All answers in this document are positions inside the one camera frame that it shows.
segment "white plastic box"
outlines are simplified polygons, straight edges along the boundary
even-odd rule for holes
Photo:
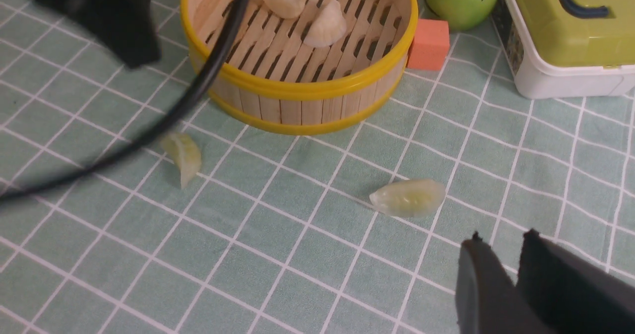
[[[499,0],[492,16],[515,85],[526,98],[619,96],[635,87],[635,65],[555,67],[545,62],[515,0]],[[504,27],[510,27],[507,40],[502,40]]]

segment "dark blue handle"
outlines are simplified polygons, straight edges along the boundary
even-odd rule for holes
[[[599,19],[609,15],[609,10],[606,6],[587,8],[579,5],[573,0],[560,0],[560,4],[567,13],[580,19]]]

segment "green lid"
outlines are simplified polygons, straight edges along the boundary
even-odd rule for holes
[[[542,60],[556,67],[635,65],[634,0],[569,1],[515,0]]]

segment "plastic container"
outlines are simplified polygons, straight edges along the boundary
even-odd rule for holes
[[[195,71],[209,56],[232,0],[181,0]],[[417,0],[338,0],[347,35],[313,49],[302,38],[319,7],[279,19],[252,0],[227,62],[210,90],[232,117],[265,131],[329,133],[376,112],[401,80],[417,27]]]
[[[618,96],[635,87],[631,0],[499,0],[492,20],[524,97]]]

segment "black object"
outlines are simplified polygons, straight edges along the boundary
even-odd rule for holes
[[[462,334],[633,334],[635,288],[524,234],[514,286],[478,234],[463,241],[456,284]]]
[[[158,60],[158,43],[152,19],[150,0],[34,0],[36,3],[70,16],[100,38],[111,51],[128,67],[139,67]],[[0,196],[0,203],[18,200],[57,189],[105,170],[141,150],[169,131],[206,96],[225,62],[240,24],[245,16],[249,0],[234,0],[227,22],[218,36],[218,42],[198,76],[173,108],[151,128],[143,132],[132,143],[117,149],[99,162],[79,171],[60,173],[47,182],[29,185],[22,190],[8,190]]]
[[[150,0],[34,0],[97,36],[127,67],[159,61]]]
[[[478,233],[461,244],[454,301],[462,334],[556,334],[534,314]]]
[[[603,17],[607,17],[610,14],[610,11],[606,6],[587,7],[581,6],[574,0],[559,1],[560,5],[562,5],[563,9],[565,9],[567,13],[580,19],[600,19]]]

